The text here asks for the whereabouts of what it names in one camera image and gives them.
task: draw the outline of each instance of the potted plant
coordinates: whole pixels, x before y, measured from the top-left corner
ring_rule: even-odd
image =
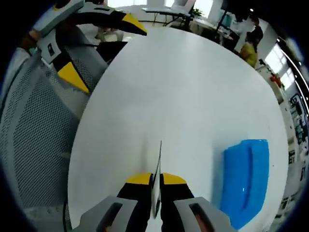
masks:
[[[194,18],[199,18],[201,16],[203,16],[203,12],[197,8],[194,8],[192,11],[192,15],[194,16]]]

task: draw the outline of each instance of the yellow shirt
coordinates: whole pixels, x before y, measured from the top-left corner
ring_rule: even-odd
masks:
[[[255,67],[257,63],[257,53],[254,50],[254,47],[251,43],[246,42],[242,47],[242,51],[246,54],[246,57],[243,58],[250,66]]]

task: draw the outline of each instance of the white tabletop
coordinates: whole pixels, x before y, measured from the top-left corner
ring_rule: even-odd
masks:
[[[68,180],[72,227],[80,216],[140,172],[184,178],[218,206],[223,155],[243,139],[269,142],[269,180],[261,212],[240,231],[261,231],[279,208],[288,144],[277,100],[247,63],[205,38],[171,28],[135,36],[104,73],[74,141]],[[147,231],[160,231],[150,219]]]

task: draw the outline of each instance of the window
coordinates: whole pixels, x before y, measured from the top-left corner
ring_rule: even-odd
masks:
[[[174,0],[165,0],[165,6],[171,7],[174,3]]]
[[[171,7],[174,1],[177,0],[165,0],[165,6]],[[212,3],[213,0],[196,0],[194,8],[201,10],[203,12],[204,17],[208,17],[211,11]]]
[[[211,12],[213,0],[196,0],[194,8],[199,9],[203,12],[203,16],[208,18]]]
[[[108,0],[107,4],[109,7],[113,8],[132,5],[147,5],[147,0]]]
[[[278,73],[286,64],[286,58],[278,44],[276,44],[265,59],[274,73]]]
[[[290,87],[291,84],[293,84],[293,82],[295,81],[292,69],[288,69],[288,71],[286,71],[286,73],[280,79],[281,82],[284,84],[284,89]]]

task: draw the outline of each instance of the person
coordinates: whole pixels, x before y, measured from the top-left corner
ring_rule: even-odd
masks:
[[[239,53],[239,56],[253,68],[257,63],[257,45],[259,43],[259,38],[259,35],[253,32],[247,32],[246,43]]]
[[[252,34],[254,37],[256,37],[259,43],[261,39],[263,38],[263,31],[262,31],[262,28],[260,27],[260,20],[258,17],[254,15],[251,15],[250,19],[254,24],[254,30],[252,31]]]

